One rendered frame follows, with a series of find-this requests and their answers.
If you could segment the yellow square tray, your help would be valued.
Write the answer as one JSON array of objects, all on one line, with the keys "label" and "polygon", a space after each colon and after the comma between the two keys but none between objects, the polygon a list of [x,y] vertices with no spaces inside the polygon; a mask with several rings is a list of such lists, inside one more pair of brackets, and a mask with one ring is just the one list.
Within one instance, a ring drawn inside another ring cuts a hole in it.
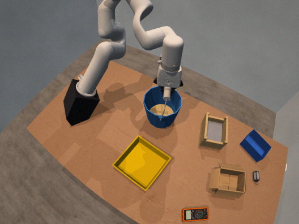
[{"label": "yellow square tray", "polygon": [[146,191],[170,159],[170,156],[137,136],[114,162],[114,167]]}]

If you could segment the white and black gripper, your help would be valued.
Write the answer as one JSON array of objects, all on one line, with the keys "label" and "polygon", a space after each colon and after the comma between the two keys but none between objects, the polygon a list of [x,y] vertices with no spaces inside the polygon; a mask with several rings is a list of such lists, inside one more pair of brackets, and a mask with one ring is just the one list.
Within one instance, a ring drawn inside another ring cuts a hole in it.
[{"label": "white and black gripper", "polygon": [[159,85],[162,94],[164,94],[164,87],[171,87],[171,95],[172,95],[172,93],[174,93],[174,90],[176,88],[183,86],[181,75],[182,75],[181,66],[180,69],[175,72],[165,71],[161,66],[159,66],[157,77],[154,79],[153,83]]}]

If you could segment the orange digital multimeter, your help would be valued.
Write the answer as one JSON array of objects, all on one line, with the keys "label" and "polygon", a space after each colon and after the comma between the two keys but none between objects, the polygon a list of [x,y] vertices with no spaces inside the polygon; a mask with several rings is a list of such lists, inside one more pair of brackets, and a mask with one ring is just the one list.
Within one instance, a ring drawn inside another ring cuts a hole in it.
[{"label": "orange digital multimeter", "polygon": [[208,208],[188,208],[182,209],[182,221],[204,221],[208,220]]}]

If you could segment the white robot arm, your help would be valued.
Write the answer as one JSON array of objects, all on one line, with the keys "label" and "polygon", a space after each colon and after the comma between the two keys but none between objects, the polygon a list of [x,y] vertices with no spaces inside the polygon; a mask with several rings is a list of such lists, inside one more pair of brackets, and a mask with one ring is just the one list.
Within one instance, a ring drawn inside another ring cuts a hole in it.
[{"label": "white robot arm", "polygon": [[[96,87],[108,68],[109,62],[121,59],[126,52],[126,32],[121,23],[115,22],[115,9],[121,0],[103,0],[98,7],[98,31],[99,36],[111,39],[100,43],[84,74],[78,76],[77,91],[85,97],[93,97]],[[180,69],[183,39],[175,34],[171,27],[164,26],[150,31],[145,31],[141,21],[153,10],[150,0],[126,0],[135,16],[133,19],[133,31],[138,42],[145,50],[153,50],[163,47],[160,54],[161,67],[168,72]],[[80,79],[81,78],[81,79]]]}]

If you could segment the blue bucket with wire handle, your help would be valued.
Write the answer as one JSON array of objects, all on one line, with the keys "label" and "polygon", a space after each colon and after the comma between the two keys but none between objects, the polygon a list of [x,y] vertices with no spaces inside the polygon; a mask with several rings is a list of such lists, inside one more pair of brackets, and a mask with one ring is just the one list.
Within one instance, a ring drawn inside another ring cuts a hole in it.
[{"label": "blue bucket with wire handle", "polygon": [[143,103],[147,118],[156,128],[169,127],[182,106],[179,93],[176,90],[172,96],[170,93],[170,87],[165,87],[164,94],[162,94],[161,88],[156,86],[150,88],[144,95]]}]

